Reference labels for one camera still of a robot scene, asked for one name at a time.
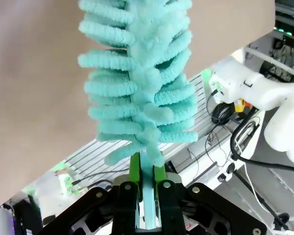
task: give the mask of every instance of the microfiber duster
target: microfiber duster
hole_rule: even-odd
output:
[[[184,67],[192,34],[186,10],[191,0],[80,0],[85,11],[79,30],[109,46],[78,58],[89,74],[85,92],[96,105],[89,116],[99,120],[99,141],[130,144],[105,158],[114,165],[144,151],[155,166],[164,158],[158,144],[194,142],[195,88]]]

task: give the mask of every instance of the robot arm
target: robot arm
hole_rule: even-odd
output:
[[[260,110],[279,107],[265,129],[265,139],[273,149],[286,152],[294,163],[294,83],[268,80],[231,56],[213,70],[209,85],[212,91],[219,91],[215,95],[217,103],[242,98]]]

